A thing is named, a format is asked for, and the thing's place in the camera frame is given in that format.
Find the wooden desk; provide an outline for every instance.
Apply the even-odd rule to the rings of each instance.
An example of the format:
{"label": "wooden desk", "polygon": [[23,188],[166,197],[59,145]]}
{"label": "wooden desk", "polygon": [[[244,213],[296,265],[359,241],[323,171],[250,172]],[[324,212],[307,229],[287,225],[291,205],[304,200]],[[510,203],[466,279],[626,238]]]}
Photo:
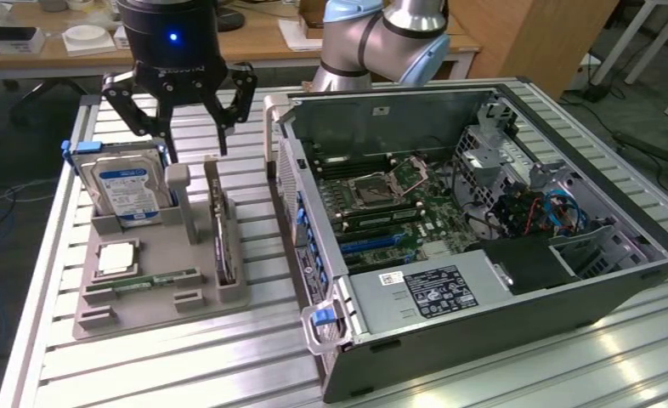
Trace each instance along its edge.
{"label": "wooden desk", "polygon": [[[278,28],[280,18],[262,13],[296,18],[296,8],[280,3],[251,7],[255,9],[236,8],[247,17],[246,26],[236,31],[220,33],[220,49],[228,62],[248,61],[256,68],[319,65],[320,51],[292,51],[286,46]],[[51,36],[39,55],[0,54],[0,79],[83,77],[130,70],[132,54],[127,50],[84,57],[67,55],[62,32],[70,28],[70,21],[84,18],[83,12],[67,10],[62,13],[44,13],[38,3],[18,3],[12,15],[24,26],[39,26]],[[448,60],[458,62],[451,77],[464,78],[480,44],[456,23],[452,23],[450,33],[452,45]]]}

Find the workbench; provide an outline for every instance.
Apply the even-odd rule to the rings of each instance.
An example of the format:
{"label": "workbench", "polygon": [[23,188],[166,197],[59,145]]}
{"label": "workbench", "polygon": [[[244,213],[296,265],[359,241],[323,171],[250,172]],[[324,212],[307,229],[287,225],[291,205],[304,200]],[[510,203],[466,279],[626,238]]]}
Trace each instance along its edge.
{"label": "workbench", "polygon": [[[278,27],[278,20],[283,17],[298,19],[298,9],[282,3],[246,3],[246,7],[250,8],[235,8],[246,15],[246,26],[219,35],[220,50],[228,63],[247,61],[255,68],[318,66],[322,52],[292,51]],[[0,54],[0,79],[84,77],[130,71],[134,60],[128,50],[83,57],[67,55],[62,33],[70,28],[70,22],[86,17],[87,14],[80,11],[46,13],[39,3],[16,3],[12,18],[24,26],[40,27],[50,37],[39,55]],[[446,60],[454,63],[450,78],[464,79],[475,54],[480,51],[480,44],[467,35],[459,24],[452,23],[448,32],[451,52]]]}
{"label": "workbench", "polygon": [[[435,84],[458,84],[440,82]],[[491,83],[490,80],[468,84]],[[507,85],[668,230],[668,196],[532,84]],[[252,301],[235,313],[134,334],[76,341],[74,312],[87,253],[92,202],[72,169],[62,173],[28,299],[0,393],[0,407],[322,407],[315,357],[263,171],[263,98],[299,88],[260,89],[252,115],[228,138],[223,187],[239,202]],[[222,93],[223,102],[232,99]],[[156,101],[138,98],[151,111]],[[542,160],[555,155],[520,122],[520,139]],[[216,154],[216,127],[200,106],[178,108],[172,132],[191,167],[194,201],[207,199],[203,157]],[[83,99],[74,140],[132,134],[110,104]],[[547,338],[334,406],[668,405],[668,281],[592,326]]]}

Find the power supply label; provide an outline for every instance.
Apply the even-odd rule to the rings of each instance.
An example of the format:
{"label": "power supply label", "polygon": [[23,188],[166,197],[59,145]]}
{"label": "power supply label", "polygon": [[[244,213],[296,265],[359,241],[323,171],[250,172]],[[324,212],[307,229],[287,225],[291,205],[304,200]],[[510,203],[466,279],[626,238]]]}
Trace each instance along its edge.
{"label": "power supply label", "polygon": [[479,305],[456,266],[407,275],[404,281],[420,313],[428,319]]}

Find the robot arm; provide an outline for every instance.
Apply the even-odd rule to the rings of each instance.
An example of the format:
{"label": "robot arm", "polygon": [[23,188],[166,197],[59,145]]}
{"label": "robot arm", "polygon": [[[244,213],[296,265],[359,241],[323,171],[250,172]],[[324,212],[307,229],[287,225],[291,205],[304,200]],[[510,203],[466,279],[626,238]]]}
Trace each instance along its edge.
{"label": "robot arm", "polygon": [[[235,132],[235,123],[247,121],[258,77],[248,63],[228,68],[220,55],[214,1],[119,0],[119,11],[135,66],[126,74],[106,76],[103,95],[138,135],[164,140],[172,162],[178,162],[171,136],[175,106],[202,102],[216,121],[220,154],[227,155],[226,137]],[[226,108],[216,92],[228,70],[238,92]],[[135,85],[158,99],[155,116],[135,102]]]}
{"label": "robot arm", "polygon": [[314,90],[371,88],[371,73],[420,86],[450,52],[447,0],[330,0]]}

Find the motherboard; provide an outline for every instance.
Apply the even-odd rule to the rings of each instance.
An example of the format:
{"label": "motherboard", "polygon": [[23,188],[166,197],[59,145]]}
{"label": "motherboard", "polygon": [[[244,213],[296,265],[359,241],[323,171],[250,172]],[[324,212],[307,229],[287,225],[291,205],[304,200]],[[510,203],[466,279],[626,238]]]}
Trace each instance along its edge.
{"label": "motherboard", "polygon": [[388,171],[367,173],[376,164],[344,161],[318,179],[354,275],[466,252],[479,241],[436,169],[418,156],[386,163]]}

